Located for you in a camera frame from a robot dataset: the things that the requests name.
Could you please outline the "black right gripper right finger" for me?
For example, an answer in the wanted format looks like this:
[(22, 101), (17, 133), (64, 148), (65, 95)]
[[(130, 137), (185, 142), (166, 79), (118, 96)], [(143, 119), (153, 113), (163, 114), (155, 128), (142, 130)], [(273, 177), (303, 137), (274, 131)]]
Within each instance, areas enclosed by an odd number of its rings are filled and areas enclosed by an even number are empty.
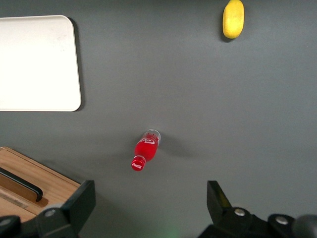
[(294, 238), (293, 217), (272, 214), (265, 221), (244, 208), (233, 207), (219, 183), (207, 182), (207, 208), (212, 220), (200, 238)]

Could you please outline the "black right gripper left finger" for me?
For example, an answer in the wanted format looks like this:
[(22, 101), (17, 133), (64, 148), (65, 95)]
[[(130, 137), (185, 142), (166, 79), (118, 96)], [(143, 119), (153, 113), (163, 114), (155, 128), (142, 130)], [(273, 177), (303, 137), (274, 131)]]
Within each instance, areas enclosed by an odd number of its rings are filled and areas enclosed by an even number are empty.
[(33, 219), (0, 218), (2, 238), (77, 238), (96, 206), (95, 182), (84, 181), (61, 207), (45, 209)]

